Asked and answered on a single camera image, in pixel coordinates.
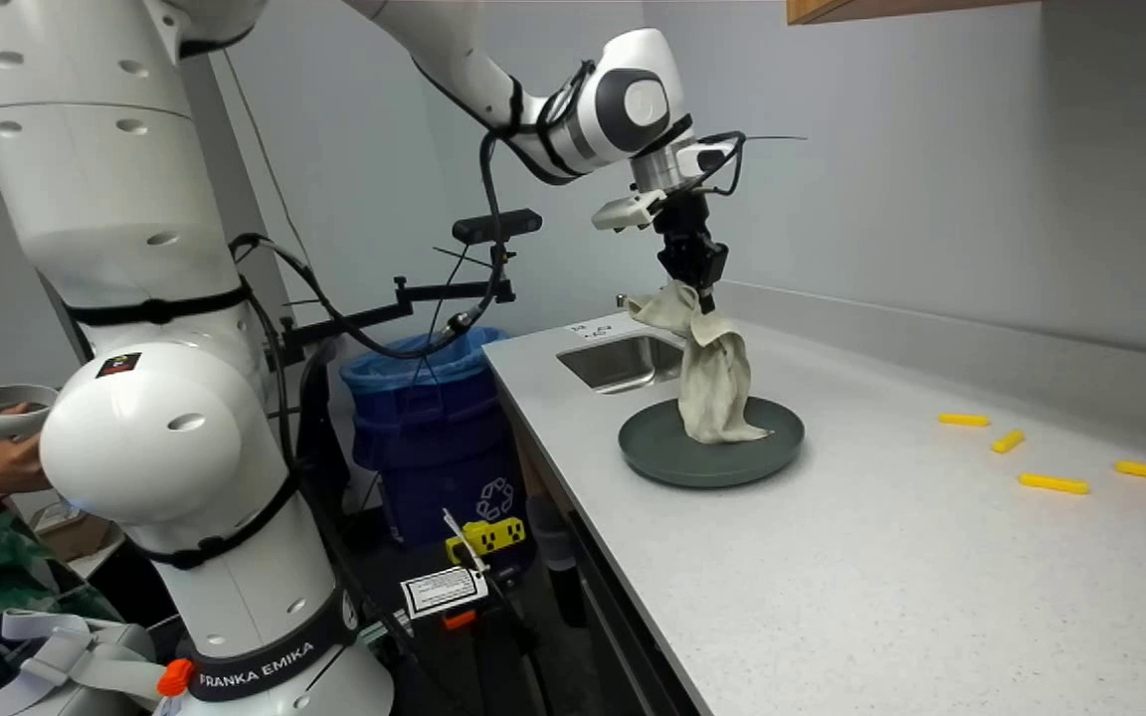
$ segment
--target wooden shelf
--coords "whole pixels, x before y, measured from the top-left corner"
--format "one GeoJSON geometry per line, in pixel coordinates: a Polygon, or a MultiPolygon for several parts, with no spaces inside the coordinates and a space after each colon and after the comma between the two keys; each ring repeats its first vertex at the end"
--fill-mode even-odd
{"type": "Polygon", "coordinates": [[[784,13],[794,24],[831,24],[831,22],[954,13],[991,5],[1024,5],[1024,0],[788,0],[784,13]]]}

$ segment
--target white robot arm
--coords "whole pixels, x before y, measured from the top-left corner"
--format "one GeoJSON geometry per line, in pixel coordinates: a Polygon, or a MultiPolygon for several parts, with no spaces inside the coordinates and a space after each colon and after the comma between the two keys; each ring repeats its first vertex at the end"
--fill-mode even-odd
{"type": "MultiPolygon", "coordinates": [[[[707,296],[707,148],[660,34],[629,34],[560,92],[524,97],[474,47],[474,0],[348,0],[532,176],[629,160],[601,227],[652,225],[707,296]]],[[[197,642],[171,714],[366,714],[389,675],[348,646],[354,609],[258,406],[263,351],[206,185],[178,55],[243,39],[263,0],[0,0],[0,190],[92,364],[44,426],[52,487],[157,563],[197,642]]]]}

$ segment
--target blue bin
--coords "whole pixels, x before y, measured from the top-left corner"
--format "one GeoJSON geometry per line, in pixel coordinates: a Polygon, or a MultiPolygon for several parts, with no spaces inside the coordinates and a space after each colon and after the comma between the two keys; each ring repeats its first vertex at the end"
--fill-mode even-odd
{"type": "Polygon", "coordinates": [[[458,522],[522,515],[522,470],[498,401],[487,341],[498,329],[467,329],[443,356],[400,364],[364,356],[343,367],[354,400],[354,462],[382,474],[382,507],[393,543],[430,544],[450,536],[443,511],[458,522]]]}

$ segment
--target white countertop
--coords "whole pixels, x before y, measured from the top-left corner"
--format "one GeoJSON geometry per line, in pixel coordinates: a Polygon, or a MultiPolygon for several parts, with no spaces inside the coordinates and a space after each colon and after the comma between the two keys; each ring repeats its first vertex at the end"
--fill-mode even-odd
{"type": "Polygon", "coordinates": [[[634,609],[718,716],[1146,714],[1146,457],[1087,422],[742,324],[760,400],[809,426],[772,481],[652,487],[618,430],[678,393],[584,390],[555,356],[637,336],[629,317],[488,348],[634,609]],[[994,430],[942,430],[982,410],[994,430]],[[994,457],[1002,430],[1026,447],[994,457]],[[1089,498],[1020,490],[1071,474],[1089,498]]]}

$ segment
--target sticker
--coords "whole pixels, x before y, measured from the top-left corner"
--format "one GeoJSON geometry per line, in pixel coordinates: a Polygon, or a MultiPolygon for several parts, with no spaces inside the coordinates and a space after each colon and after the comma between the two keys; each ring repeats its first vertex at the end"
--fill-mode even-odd
{"type": "Polygon", "coordinates": [[[137,367],[141,367],[141,356],[116,356],[116,357],[108,357],[108,364],[101,367],[96,380],[137,373],[137,367]]]}

